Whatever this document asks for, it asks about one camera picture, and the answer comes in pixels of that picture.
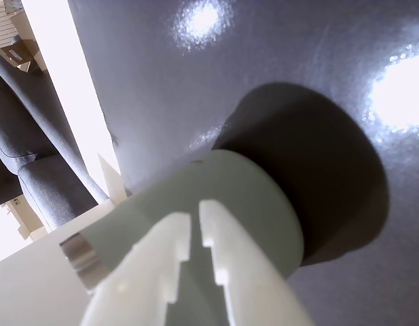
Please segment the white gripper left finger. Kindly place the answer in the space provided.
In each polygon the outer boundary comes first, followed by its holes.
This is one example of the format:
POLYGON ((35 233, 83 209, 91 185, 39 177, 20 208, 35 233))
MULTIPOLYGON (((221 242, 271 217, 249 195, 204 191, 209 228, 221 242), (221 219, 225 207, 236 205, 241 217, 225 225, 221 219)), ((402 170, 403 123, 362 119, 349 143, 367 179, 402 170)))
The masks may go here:
POLYGON ((95 288, 82 325, 165 325, 189 260, 191 217, 171 213, 136 242, 95 288))

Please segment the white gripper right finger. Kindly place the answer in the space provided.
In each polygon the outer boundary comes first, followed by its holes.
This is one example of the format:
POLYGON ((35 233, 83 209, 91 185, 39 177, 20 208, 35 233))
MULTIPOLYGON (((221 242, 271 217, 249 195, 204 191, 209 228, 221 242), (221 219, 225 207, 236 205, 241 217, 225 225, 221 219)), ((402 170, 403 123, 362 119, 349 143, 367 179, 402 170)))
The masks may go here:
POLYGON ((199 203, 202 244, 211 250, 230 325, 312 325, 270 259, 220 202, 199 203))

